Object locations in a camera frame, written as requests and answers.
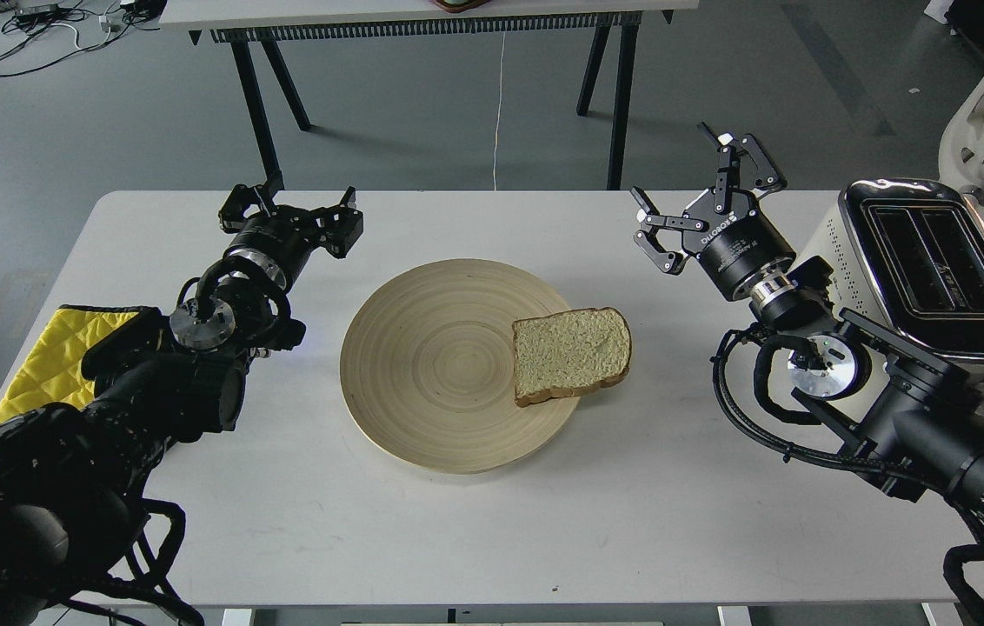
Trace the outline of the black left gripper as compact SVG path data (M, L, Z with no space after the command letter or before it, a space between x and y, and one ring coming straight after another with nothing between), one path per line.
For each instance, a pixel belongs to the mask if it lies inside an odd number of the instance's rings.
M318 246L336 260L348 257L364 231L356 187L349 186L336 205L316 210L276 206L274 195L282 190L282 181L266 181L239 183L229 192L219 210L219 229L236 234L227 255L252 260L270 277L300 276ZM258 211L246 216L249 209Z

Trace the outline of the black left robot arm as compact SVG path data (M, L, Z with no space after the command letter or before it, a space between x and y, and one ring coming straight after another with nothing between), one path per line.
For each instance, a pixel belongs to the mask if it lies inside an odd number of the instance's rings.
M146 498L148 476L176 443L236 428L253 360L303 341L287 296L309 255L343 258L363 234L356 190L303 210L274 202L282 186L235 186L218 214L233 239L173 312L140 309L91 346L85 407L43 403L0 424L0 625L30 625L55 605L134 623L79 593L202 625L169 583L185 512Z

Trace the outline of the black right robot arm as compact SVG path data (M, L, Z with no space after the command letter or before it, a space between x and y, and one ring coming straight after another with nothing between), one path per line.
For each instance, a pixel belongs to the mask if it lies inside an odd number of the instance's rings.
M754 135L715 134L711 186L668 216L634 187L636 245L664 274L695 260L754 321L722 337L725 417L783 460L851 472L892 496L940 495L973 541L942 577L984 625L984 223L937 181L852 182L830 258L801 260L760 202L786 179Z

